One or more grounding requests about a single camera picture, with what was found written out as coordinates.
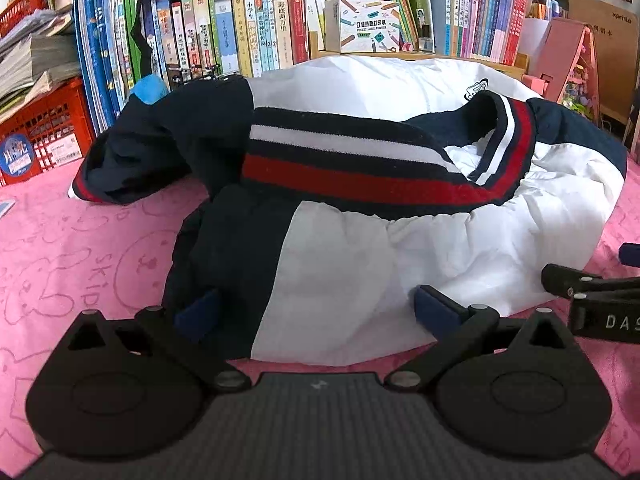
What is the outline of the navy white zip jacket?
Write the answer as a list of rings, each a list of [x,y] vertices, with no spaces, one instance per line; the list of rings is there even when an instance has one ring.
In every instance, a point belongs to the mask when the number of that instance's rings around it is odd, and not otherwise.
[[[160,305],[216,294],[228,360],[345,366],[427,344],[413,295],[511,315],[583,268],[622,194],[620,141],[484,67],[338,56],[136,96],[70,192],[128,205],[194,176]]]

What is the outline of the pink printed towel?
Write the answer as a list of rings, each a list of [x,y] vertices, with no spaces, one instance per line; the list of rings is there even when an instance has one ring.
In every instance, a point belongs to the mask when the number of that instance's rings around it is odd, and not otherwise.
[[[82,310],[131,318],[158,304],[177,232],[207,196],[189,178],[129,206],[78,202],[67,197],[78,166],[1,188],[1,200],[14,200],[1,218],[1,472],[10,478],[41,453],[25,399],[49,353]],[[639,276],[617,259],[623,243],[639,243],[639,165],[632,160],[587,272]],[[597,452],[621,474],[639,471],[639,346],[579,343],[613,400]]]

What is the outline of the pink toy house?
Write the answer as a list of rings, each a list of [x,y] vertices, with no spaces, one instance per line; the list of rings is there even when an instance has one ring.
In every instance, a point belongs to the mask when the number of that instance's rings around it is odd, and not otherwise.
[[[544,99],[600,125],[596,45],[587,24],[552,18],[522,81]]]

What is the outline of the red plastic crate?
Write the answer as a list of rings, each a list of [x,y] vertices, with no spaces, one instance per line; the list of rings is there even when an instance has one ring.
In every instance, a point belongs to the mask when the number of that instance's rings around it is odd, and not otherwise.
[[[1,183],[11,185],[81,159],[96,135],[79,77],[1,124]]]

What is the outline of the small blue plush ball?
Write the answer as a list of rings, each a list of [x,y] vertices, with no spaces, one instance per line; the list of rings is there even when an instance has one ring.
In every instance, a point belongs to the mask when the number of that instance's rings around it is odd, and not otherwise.
[[[146,105],[152,105],[167,96],[169,89],[157,74],[142,77],[134,84],[131,94]]]

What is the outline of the cardboard box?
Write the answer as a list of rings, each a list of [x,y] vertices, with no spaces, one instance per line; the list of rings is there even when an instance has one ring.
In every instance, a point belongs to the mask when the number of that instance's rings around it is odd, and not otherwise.
[[[600,0],[568,0],[568,10],[594,33],[601,112],[626,122],[636,88],[638,16]]]

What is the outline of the stack of papers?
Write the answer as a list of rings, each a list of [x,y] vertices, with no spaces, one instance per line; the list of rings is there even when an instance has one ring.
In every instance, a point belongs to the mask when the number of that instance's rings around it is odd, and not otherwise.
[[[37,10],[1,39],[1,121],[80,75],[72,11]]]

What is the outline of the label printer box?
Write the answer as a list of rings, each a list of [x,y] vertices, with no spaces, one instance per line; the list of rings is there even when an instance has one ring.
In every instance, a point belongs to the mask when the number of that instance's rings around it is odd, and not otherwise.
[[[341,54],[398,52],[399,4],[384,0],[326,0],[324,46]]]

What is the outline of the small red basket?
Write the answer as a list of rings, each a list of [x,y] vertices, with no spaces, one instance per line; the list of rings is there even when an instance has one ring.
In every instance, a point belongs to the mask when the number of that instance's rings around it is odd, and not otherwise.
[[[1,37],[4,38],[23,18],[46,6],[46,0],[14,0],[0,15]]]

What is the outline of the thick red book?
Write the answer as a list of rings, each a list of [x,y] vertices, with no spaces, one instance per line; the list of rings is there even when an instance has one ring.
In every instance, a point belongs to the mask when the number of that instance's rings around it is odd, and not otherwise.
[[[300,64],[308,60],[308,32],[304,0],[288,0],[293,46],[293,60]]]

